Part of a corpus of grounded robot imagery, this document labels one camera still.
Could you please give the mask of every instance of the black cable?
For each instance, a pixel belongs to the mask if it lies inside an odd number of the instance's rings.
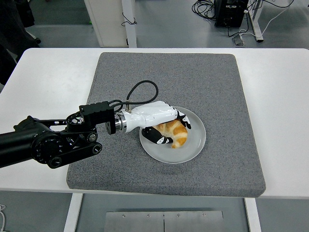
[[[198,0],[192,5],[191,9],[195,14],[202,18],[212,21],[216,20],[214,13],[213,16],[208,15],[214,10],[214,3],[211,0]]]
[[[257,9],[260,9],[260,8],[262,8],[262,6],[263,6],[263,3],[264,3],[264,1],[262,1],[261,5],[260,5],[259,7],[253,8],[252,10],[254,11],[254,10],[257,10]]]
[[[277,5],[275,5],[275,4],[273,4],[273,3],[269,2],[269,1],[266,1],[266,0],[262,0],[262,1],[268,2],[269,4],[272,4],[272,5],[274,5],[274,6],[277,6]],[[291,1],[291,3],[290,3],[289,5],[287,5],[287,6],[277,6],[277,7],[279,7],[279,8],[287,8],[287,7],[289,7],[290,5],[292,5],[293,2],[294,2],[294,0]]]
[[[140,105],[140,104],[147,104],[147,103],[150,103],[150,102],[152,102],[154,99],[156,99],[157,98],[157,96],[158,96],[158,94],[159,94],[159,88],[158,88],[158,86],[155,84],[155,82],[153,82],[153,81],[149,81],[149,80],[144,80],[144,81],[140,81],[140,82],[138,82],[131,90],[130,90],[130,92],[128,93],[128,95],[127,95],[127,97],[126,97],[126,100],[128,101],[129,100],[129,98],[130,98],[130,96],[131,96],[131,94],[133,93],[133,91],[139,86],[139,85],[141,85],[141,84],[143,84],[143,83],[150,83],[150,84],[152,84],[154,87],[155,87],[155,96],[153,97],[153,98],[151,98],[150,100],[148,100],[148,101],[140,101],[140,102],[123,102],[123,101],[120,101],[120,100],[113,100],[113,101],[110,101],[109,102],[109,104],[110,103],[113,103],[113,102],[119,102],[119,103],[117,103],[117,104],[115,104],[115,105],[112,105],[111,107],[113,107],[113,108],[115,108],[115,107],[117,107],[117,106],[121,106],[121,108],[119,108],[119,109],[117,109],[116,111],[115,111],[115,113],[117,113],[118,111],[120,111],[121,109],[122,109],[122,106],[123,105]]]
[[[246,17],[247,17],[247,30],[245,31],[245,32],[236,32],[236,33],[234,33],[234,34],[232,34],[232,35],[229,35],[229,28],[227,28],[227,35],[228,35],[228,37],[232,37],[233,35],[236,35],[236,34],[242,34],[242,33],[246,33],[248,30],[249,30],[249,20],[248,20],[248,13],[246,14]]]
[[[122,15],[124,16],[124,18],[127,20],[127,21],[125,21],[125,22],[123,22],[122,24],[121,24],[121,26],[123,26],[123,27],[125,27],[125,23],[128,23],[128,24],[130,24],[130,25],[134,25],[134,24],[137,24],[137,22],[135,21],[135,18],[134,18],[134,22],[132,23],[130,20],[128,20],[126,17],[125,17],[125,15],[124,15],[124,13],[122,12]]]

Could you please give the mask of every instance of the table leg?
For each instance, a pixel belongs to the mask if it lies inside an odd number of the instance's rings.
[[[250,232],[261,232],[255,198],[244,198]]]
[[[249,11],[249,16],[250,16],[250,21],[251,21],[251,25],[254,31],[254,34],[256,35],[255,39],[257,42],[263,42],[263,35],[261,33],[261,29],[258,23],[259,17],[261,15],[262,12],[262,5],[263,1],[262,0],[258,0],[256,5],[255,5],[255,10],[250,10]]]
[[[68,211],[64,232],[75,232],[78,221],[79,211],[81,209],[83,194],[73,193]]]

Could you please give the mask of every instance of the screw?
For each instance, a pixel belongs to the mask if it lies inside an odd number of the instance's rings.
[[[95,134],[91,134],[91,135],[89,136],[89,142],[94,142],[96,139],[97,139],[97,137],[96,137]]]

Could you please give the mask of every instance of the gray felt mat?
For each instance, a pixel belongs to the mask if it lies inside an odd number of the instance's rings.
[[[70,164],[71,189],[235,197],[265,191],[233,55],[103,53],[88,103],[125,100],[145,79],[157,83],[157,100],[189,109],[202,120],[207,139],[201,153],[186,163],[162,163],[143,150],[139,129],[108,135],[105,125],[98,125],[103,151]],[[143,84],[130,99],[145,101],[154,92],[152,85]]]

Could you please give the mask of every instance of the robot finger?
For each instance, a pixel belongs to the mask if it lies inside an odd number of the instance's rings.
[[[145,129],[142,129],[141,134],[155,144],[170,144],[173,142],[172,138],[163,136],[153,127],[146,127]]]

